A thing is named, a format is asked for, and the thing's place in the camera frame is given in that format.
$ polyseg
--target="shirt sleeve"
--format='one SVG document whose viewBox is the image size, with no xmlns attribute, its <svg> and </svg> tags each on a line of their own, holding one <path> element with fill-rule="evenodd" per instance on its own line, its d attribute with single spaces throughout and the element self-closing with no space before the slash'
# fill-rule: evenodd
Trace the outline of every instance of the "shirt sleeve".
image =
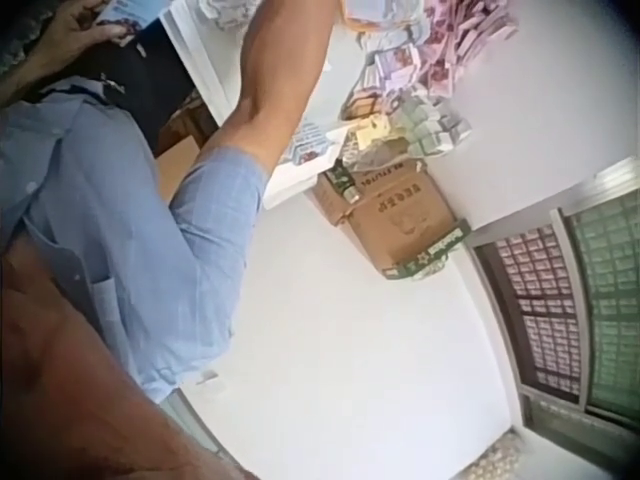
<svg viewBox="0 0 640 480">
<path fill-rule="evenodd" d="M 208 277 L 238 296 L 267 174 L 247 153 L 219 148 L 182 182 L 170 209 Z"/>
</svg>

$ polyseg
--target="paper money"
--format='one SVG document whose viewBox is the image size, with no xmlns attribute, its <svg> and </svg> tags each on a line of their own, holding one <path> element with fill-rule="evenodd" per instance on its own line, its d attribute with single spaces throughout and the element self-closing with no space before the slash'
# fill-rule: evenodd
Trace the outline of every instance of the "paper money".
<svg viewBox="0 0 640 480">
<path fill-rule="evenodd" d="M 493 41 L 518 30 L 509 0 L 425 0 L 429 38 L 419 45 L 420 82 L 432 96 L 449 98 L 466 67 Z"/>
</svg>

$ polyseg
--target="light blue shirt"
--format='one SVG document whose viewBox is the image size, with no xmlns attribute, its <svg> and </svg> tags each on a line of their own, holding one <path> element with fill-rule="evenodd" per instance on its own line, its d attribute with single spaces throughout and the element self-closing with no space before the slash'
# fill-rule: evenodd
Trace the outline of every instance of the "light blue shirt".
<svg viewBox="0 0 640 480">
<path fill-rule="evenodd" d="M 56 85 L 102 86 L 80 78 Z M 156 402 L 229 345 L 267 175 L 221 148 L 169 207 L 131 116 L 53 93 L 0 114 L 0 251 L 24 224 L 55 279 Z"/>
</svg>

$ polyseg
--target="small bottle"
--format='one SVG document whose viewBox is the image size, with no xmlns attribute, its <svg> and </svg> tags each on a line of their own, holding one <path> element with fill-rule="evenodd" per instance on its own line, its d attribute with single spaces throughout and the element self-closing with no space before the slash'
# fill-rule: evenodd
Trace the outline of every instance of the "small bottle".
<svg viewBox="0 0 640 480">
<path fill-rule="evenodd" d="M 325 172 L 325 175 L 331 185 L 347 202 L 350 204 L 356 203 L 362 196 L 356 187 L 356 182 L 344 166 L 342 159 L 336 160 L 336 164 Z"/>
</svg>

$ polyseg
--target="skin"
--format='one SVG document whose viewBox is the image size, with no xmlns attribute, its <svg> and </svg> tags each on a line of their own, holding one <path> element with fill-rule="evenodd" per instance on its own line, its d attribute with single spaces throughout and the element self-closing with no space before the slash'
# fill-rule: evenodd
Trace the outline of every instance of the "skin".
<svg viewBox="0 0 640 480">
<path fill-rule="evenodd" d="M 111 26 L 82 30 L 100 5 L 65 3 L 31 56 L 0 82 L 0 105 L 120 36 Z M 264 0 L 243 44 L 237 108 L 201 159 L 232 146 L 273 171 L 321 74 L 337 12 L 337 0 Z M 28 478 L 257 478 L 204 450 L 145 397 L 60 295 L 27 237 L 2 265 L 0 439 Z"/>
<path fill-rule="evenodd" d="M 63 3 L 34 51 L 0 79 L 0 107 L 18 101 L 34 83 L 62 70 L 89 47 L 125 34 L 126 29 L 117 25 L 82 28 L 87 17 L 104 8 L 104 3 L 105 0 Z"/>
</svg>

